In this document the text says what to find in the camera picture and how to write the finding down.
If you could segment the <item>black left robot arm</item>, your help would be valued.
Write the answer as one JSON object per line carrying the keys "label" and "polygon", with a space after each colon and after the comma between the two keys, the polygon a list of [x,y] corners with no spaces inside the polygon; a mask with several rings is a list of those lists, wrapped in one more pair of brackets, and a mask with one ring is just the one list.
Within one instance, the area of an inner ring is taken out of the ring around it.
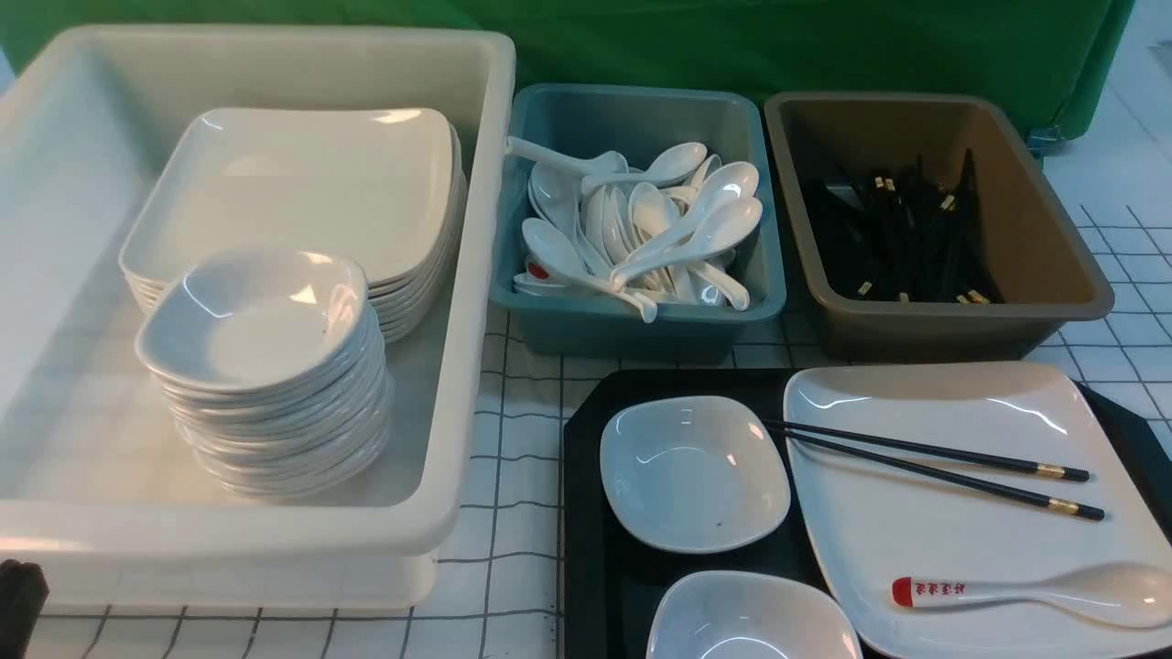
{"label": "black left robot arm", "polygon": [[1,563],[1,658],[23,658],[48,595],[38,563]]}

